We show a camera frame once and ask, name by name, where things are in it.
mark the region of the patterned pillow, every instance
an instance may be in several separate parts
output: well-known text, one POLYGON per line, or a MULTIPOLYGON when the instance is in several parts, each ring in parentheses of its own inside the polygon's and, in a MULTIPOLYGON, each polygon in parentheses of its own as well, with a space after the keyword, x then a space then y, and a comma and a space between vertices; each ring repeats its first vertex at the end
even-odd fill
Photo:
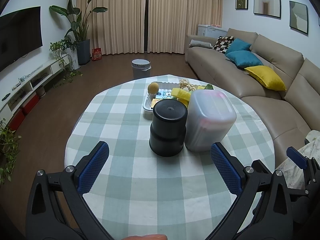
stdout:
POLYGON ((231 37, 220 36, 217 39, 217 42, 216 42, 215 46, 213 47, 213 49, 225 54, 232 42, 233 42, 233 36, 231 36, 231 37))

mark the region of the yellow pillow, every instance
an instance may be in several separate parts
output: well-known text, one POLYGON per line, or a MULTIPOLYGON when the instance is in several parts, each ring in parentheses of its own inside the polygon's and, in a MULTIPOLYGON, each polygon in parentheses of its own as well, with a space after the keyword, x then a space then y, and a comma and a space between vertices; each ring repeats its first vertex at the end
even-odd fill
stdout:
POLYGON ((265 88, 275 91, 285 91, 285 84, 282 79, 267 66, 247 67, 245 70, 254 77, 265 88))

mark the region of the green checkered tablecloth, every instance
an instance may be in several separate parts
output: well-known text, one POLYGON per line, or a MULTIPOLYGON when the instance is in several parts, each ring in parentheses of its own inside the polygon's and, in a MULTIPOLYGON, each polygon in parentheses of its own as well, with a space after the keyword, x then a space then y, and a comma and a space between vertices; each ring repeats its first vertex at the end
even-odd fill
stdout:
MULTIPOLYGON (((67 142, 65 166, 76 165, 99 141, 109 144, 110 156, 83 197, 115 240, 155 233, 166 234, 169 240, 203 240, 235 199, 209 152, 189 152, 184 147, 180 154, 166 158, 149 147, 152 113, 142 108, 147 87, 153 81, 178 83, 179 79, 150 77, 99 93, 67 142)), ((237 114, 222 140, 224 147, 244 166, 260 159, 273 172, 273 142, 265 125, 246 103, 215 89, 228 97, 237 114)), ((249 212, 243 228, 251 218, 249 212)))

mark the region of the beige curtain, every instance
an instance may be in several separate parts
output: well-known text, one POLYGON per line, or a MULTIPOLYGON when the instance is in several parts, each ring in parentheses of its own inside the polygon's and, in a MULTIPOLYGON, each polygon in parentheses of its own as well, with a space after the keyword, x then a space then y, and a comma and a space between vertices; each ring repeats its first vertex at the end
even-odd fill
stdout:
MULTIPOLYGON (((101 48, 102 54, 143 53, 145 4, 146 0, 92 0, 87 12, 97 6, 108 11, 89 16, 91 49, 101 48)), ((87 0, 77 0, 82 12, 86 6, 87 0)))
POLYGON ((186 34, 196 35, 198 24, 222 23, 222 0, 188 0, 186 34))
POLYGON ((148 52, 184 53, 198 24, 222 22, 222 0, 149 0, 148 52))
POLYGON ((188 0, 149 0, 148 52, 183 53, 188 0))

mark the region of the colorful card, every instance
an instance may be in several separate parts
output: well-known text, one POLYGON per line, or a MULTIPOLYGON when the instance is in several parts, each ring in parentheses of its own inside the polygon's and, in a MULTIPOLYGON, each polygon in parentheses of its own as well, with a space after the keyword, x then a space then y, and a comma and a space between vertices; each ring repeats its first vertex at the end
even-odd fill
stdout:
POLYGON ((154 99, 152 100, 152 102, 151 102, 151 109, 153 109, 154 106, 155 106, 155 104, 158 103, 158 102, 161 101, 161 100, 162 100, 162 99, 156 99, 156 98, 154 98, 154 99))
POLYGON ((156 99, 172 99, 171 91, 168 91, 167 89, 159 89, 156 94, 156 99))

